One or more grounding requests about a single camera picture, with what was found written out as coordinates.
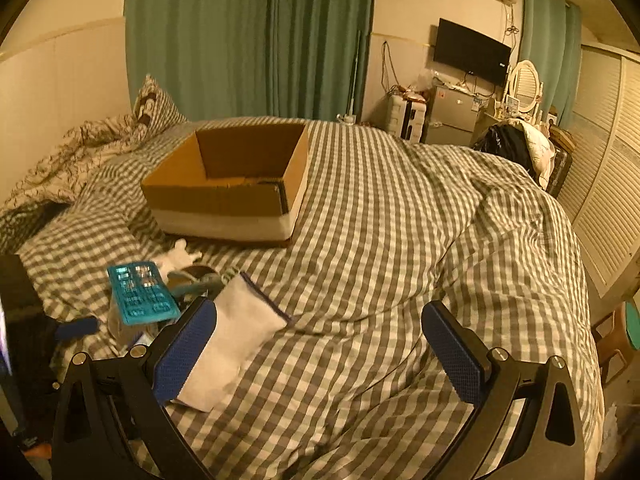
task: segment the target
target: green curtain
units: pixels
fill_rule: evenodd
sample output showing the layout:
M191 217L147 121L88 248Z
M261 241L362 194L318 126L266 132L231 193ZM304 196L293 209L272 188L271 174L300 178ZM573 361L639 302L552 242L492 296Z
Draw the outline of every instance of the green curtain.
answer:
M543 117L553 105L562 128L571 122L580 70L580 7L565 0L524 0L519 60L529 59L545 84Z
M192 120L346 110L358 33L362 105L372 0L125 0L132 100L147 73Z

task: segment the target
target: black tv screen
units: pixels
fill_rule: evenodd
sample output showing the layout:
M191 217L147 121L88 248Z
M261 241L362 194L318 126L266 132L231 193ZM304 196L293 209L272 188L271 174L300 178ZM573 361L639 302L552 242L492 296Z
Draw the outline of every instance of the black tv screen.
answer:
M511 49L484 34L440 19L433 60L503 86Z

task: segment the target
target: cardboard box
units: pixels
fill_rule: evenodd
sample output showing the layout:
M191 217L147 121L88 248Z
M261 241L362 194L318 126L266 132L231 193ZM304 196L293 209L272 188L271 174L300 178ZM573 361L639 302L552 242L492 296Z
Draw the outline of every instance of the cardboard box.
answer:
M306 190L305 124L198 130L142 181L168 233L233 241L287 240Z

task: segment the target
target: bed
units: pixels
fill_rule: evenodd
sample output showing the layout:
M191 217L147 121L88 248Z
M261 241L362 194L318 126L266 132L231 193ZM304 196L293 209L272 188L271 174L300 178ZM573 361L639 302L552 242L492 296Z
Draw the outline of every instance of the bed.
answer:
M0 210L0 249L18 251L50 316L103 322L61 350L61 378L81 349L122 352L106 329L106 267L175 241L140 180L198 126L267 121L281 119L187 122L148 78L133 117L83 125L17 186ZM420 329L422 306L440 299L488 347L535 362L565 357L594 466L602 391L578 243L556 200L518 165L467 148L322 121L309 133L308 187L288 247L190 244L215 269L247 272L294 318L211 413L167 407L198 457L217 478L421 478L471 410Z

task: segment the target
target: pile of clothes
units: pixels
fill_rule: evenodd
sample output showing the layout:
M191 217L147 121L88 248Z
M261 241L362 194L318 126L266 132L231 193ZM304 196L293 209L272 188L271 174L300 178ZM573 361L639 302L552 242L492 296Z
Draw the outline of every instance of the pile of clothes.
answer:
M476 142L474 150L516 162L542 189L547 189L554 170L556 147L548 135L532 124L522 119L506 119L494 124Z

